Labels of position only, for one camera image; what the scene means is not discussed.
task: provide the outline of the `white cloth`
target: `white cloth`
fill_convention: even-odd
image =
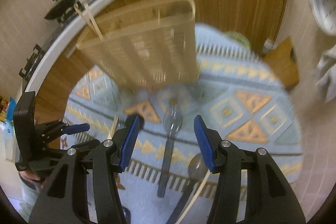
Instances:
[[[336,46],[322,54],[317,72],[319,74],[317,86],[321,88],[327,103],[336,97]]]

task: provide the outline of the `plastic basket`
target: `plastic basket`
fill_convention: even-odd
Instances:
[[[196,81],[194,0],[144,0],[96,18],[77,48],[118,86],[160,88]]]

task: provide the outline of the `silver screw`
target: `silver screw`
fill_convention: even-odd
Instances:
[[[266,151],[266,149],[265,149],[265,148],[259,148],[259,149],[258,149],[258,153],[259,153],[259,155],[262,155],[262,156],[264,156],[264,155],[266,155],[266,154],[267,154],[267,151]]]
[[[105,147],[110,147],[110,146],[113,145],[113,141],[112,141],[112,140],[106,140],[106,141],[103,143],[103,145],[104,145]]]
[[[220,144],[223,147],[230,147],[231,146],[231,143],[228,140],[224,140]]]
[[[75,148],[69,148],[67,153],[68,153],[69,156],[72,156],[72,155],[76,154],[76,149]]]

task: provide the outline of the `blue rubber tip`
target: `blue rubber tip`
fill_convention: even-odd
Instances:
[[[194,132],[197,138],[199,149],[201,150],[205,166],[210,170],[210,172],[214,172],[214,150],[212,149],[209,139],[206,135],[206,130],[207,127],[205,126],[202,117],[197,115],[194,119]]]
[[[136,116],[132,122],[130,130],[127,133],[127,137],[121,148],[121,159],[120,159],[120,168],[124,172],[126,167],[129,165],[129,162],[132,157],[132,153],[134,150],[135,142],[137,141],[137,137],[140,130],[140,119]]]
[[[89,131],[90,125],[88,123],[74,124],[72,126],[66,126],[63,129],[63,133],[67,135],[72,135],[76,133]]]

